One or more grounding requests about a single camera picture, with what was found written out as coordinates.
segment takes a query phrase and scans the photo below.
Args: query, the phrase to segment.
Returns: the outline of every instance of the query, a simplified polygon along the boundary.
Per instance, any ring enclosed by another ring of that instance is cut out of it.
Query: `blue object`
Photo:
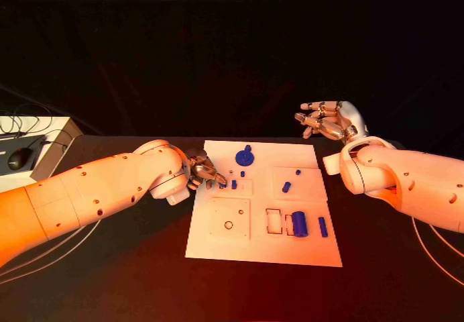
[[[250,166],[254,163],[254,154],[251,153],[250,145],[247,145],[243,151],[238,151],[236,161],[241,166]]]
[[[290,186],[292,186],[293,184],[287,181],[286,182],[286,185],[285,185],[285,187],[283,187],[283,192],[285,193],[289,193],[289,189],[290,189]]]
[[[328,227],[326,227],[326,220],[323,217],[319,218],[319,226],[322,228],[322,236],[328,237]]]
[[[308,237],[308,220],[303,211],[293,213],[293,233],[296,237]]]

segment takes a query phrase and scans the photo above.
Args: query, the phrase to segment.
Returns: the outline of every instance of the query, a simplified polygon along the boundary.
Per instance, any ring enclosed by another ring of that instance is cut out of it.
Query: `black curtain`
[[[0,26],[0,83],[106,135],[298,137],[300,103],[349,100],[372,135],[463,157],[457,7],[27,2]]]

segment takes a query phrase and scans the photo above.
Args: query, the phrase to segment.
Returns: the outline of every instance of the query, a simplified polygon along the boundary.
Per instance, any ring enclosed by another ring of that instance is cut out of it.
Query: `computer mouse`
[[[12,170],[19,170],[31,157],[32,154],[32,149],[31,148],[21,148],[18,149],[9,159],[8,159],[8,166],[11,167]]]

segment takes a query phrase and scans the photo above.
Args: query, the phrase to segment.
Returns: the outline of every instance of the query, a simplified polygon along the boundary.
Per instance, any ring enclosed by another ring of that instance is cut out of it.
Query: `small blue cylinder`
[[[283,192],[285,193],[289,193],[289,189],[290,189],[290,186],[292,186],[293,184],[287,181],[286,182],[286,185],[285,185],[285,187],[283,187]]]
[[[296,237],[308,237],[308,220],[303,211],[293,213],[293,233]]]
[[[319,226],[322,228],[322,236],[328,237],[328,227],[326,227],[326,220],[323,217],[319,218]]]

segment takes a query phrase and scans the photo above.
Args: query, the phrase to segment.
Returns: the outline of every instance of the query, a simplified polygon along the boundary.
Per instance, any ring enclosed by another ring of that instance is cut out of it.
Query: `white platform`
[[[247,144],[254,164],[240,166],[236,155]],[[187,257],[342,267],[313,146],[207,141],[205,150],[228,178],[228,188],[215,184],[207,190],[202,185],[197,192]],[[286,194],[287,181],[293,185]],[[282,212],[282,233],[269,232],[280,231],[280,220],[279,212],[267,209]],[[308,237],[293,235],[290,215],[296,211],[306,214]],[[326,221],[328,237],[322,237],[319,217]]]
[[[21,120],[22,120],[22,131],[27,131],[34,125],[37,118],[22,116]],[[38,125],[34,127],[32,131],[37,131],[45,128],[47,125],[50,124],[51,118],[40,117],[40,120],[41,121]],[[12,124],[14,124],[12,132],[17,132],[19,130],[18,125],[14,123],[12,118],[9,118],[9,116],[0,116],[0,122],[2,122],[2,127],[6,131],[11,130]],[[71,117],[54,117],[50,128],[38,133],[28,134],[27,136],[38,136],[41,134],[51,132],[55,129],[64,129],[73,136],[73,139],[77,136],[83,135],[83,132],[78,126],[76,125],[76,122],[71,120]],[[61,142],[68,146],[73,143],[73,139],[70,139],[70,136],[63,131],[54,131],[51,134],[48,134],[47,139],[48,141]],[[48,177],[51,177],[66,153],[64,153],[63,146],[60,144],[47,144],[42,148],[34,170],[0,176],[0,192],[19,188],[21,186],[27,186],[28,184],[34,184],[37,181],[41,181]]]

